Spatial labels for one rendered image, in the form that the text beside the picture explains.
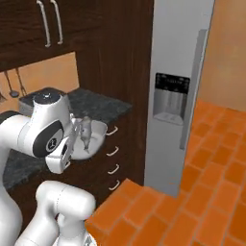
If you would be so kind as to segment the silver fridge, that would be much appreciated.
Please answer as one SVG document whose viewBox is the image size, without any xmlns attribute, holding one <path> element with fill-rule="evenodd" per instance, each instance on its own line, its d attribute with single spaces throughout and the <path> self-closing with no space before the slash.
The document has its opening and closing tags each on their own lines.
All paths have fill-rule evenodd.
<svg viewBox="0 0 246 246">
<path fill-rule="evenodd" d="M 144 184 L 173 197 L 185 167 L 180 141 L 198 32 L 209 37 L 214 1 L 154 4 Z"/>
</svg>

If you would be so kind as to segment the dark wood cupboard door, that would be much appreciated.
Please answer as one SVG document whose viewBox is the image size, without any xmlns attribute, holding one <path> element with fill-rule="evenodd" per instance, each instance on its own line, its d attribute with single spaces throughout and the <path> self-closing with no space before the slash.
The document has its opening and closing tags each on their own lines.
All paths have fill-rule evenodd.
<svg viewBox="0 0 246 246">
<path fill-rule="evenodd" d="M 77 0 L 56 0 L 61 16 L 61 26 L 63 33 L 63 44 L 58 45 L 59 31 L 54 6 L 50 3 L 50 22 L 51 22 L 51 42 L 52 50 L 55 55 L 62 55 L 69 51 L 72 34 L 76 27 L 76 3 Z"/>
<path fill-rule="evenodd" d="M 47 0 L 44 4 L 48 21 Z M 37 0 L 0 0 L 0 72 L 50 57 Z"/>
</svg>

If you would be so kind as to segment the dark wood drawer cabinet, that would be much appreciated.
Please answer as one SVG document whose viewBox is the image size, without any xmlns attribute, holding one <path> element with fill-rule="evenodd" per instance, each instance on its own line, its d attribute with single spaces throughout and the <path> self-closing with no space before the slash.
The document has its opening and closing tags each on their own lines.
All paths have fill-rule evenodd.
<svg viewBox="0 0 246 246">
<path fill-rule="evenodd" d="M 109 124 L 109 132 L 117 126 L 114 135 L 106 136 L 105 142 L 95 156 L 89 160 L 73 160 L 64 173 L 51 173 L 43 160 L 34 159 L 16 151 L 11 151 L 4 173 L 4 185 L 19 205 L 23 224 L 27 225 L 36 210 L 35 193 L 38 185 L 46 180 L 55 180 L 82 188 L 95 196 L 96 204 L 101 205 L 110 195 L 109 187 L 125 179 L 143 184 L 143 165 L 135 160 L 135 123 L 129 111 Z M 114 146 L 119 151 L 112 157 Z M 120 168 L 112 175 L 116 164 Z"/>
</svg>

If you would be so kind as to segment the hanging grey kitchen tool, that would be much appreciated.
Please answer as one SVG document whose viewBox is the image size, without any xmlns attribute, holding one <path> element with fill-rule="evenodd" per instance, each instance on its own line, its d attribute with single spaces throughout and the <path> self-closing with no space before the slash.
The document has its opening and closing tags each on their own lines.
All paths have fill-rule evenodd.
<svg viewBox="0 0 246 246">
<path fill-rule="evenodd" d="M 24 97 L 24 96 L 27 95 L 27 91 L 25 89 L 25 86 L 22 83 L 20 72 L 19 72 L 19 68 L 17 67 L 15 69 L 15 71 L 16 71 L 16 74 L 17 74 L 17 77 L 18 77 L 18 81 L 19 81 L 19 85 L 20 85 L 20 90 L 21 90 L 22 96 Z"/>
</svg>

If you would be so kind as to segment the dark wood tall cabinet panel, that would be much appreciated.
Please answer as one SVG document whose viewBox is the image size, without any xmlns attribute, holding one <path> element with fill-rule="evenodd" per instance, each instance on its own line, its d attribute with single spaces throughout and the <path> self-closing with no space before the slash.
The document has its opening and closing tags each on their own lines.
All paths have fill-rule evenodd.
<svg viewBox="0 0 246 246">
<path fill-rule="evenodd" d="M 130 179 L 144 183 L 154 0 L 102 0 L 99 40 L 76 54 L 79 85 L 132 105 Z"/>
</svg>

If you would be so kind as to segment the hanging grey ladle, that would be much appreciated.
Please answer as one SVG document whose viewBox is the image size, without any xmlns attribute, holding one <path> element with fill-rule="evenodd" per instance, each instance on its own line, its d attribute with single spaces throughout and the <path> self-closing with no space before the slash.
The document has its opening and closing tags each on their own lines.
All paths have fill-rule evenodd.
<svg viewBox="0 0 246 246">
<path fill-rule="evenodd" d="M 12 89 L 12 85 L 11 85 L 11 81 L 10 81 L 10 78 L 9 78 L 9 75 L 8 75 L 8 71 L 4 71 L 4 75 L 5 75 L 6 79 L 7 79 L 8 85 L 9 85 L 9 89 L 10 89 L 9 94 L 10 94 L 10 96 L 12 98 L 17 98 L 19 96 L 19 92 Z"/>
</svg>

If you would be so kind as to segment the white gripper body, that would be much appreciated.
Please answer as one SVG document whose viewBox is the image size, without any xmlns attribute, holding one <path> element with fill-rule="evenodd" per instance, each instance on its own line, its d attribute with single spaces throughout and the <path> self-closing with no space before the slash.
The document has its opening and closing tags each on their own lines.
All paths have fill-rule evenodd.
<svg viewBox="0 0 246 246">
<path fill-rule="evenodd" d="M 80 131 L 80 123 L 81 123 L 81 120 L 78 118 L 71 119 L 71 124 L 69 127 L 69 137 L 67 140 L 67 144 L 68 144 L 67 158 L 69 160 L 71 160 L 71 156 L 74 152 L 74 144 L 76 142 L 76 138 Z"/>
</svg>

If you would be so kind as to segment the grey fish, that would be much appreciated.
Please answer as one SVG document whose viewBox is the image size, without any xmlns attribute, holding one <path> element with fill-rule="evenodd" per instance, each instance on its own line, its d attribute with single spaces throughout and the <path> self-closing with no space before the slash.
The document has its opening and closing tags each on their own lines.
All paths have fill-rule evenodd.
<svg viewBox="0 0 246 246">
<path fill-rule="evenodd" d="M 91 119 L 88 116 L 85 116 L 81 121 L 80 136 L 81 136 L 81 141 L 84 143 L 84 150 L 87 152 L 88 152 L 88 146 L 90 143 L 91 135 L 92 135 Z"/>
</svg>

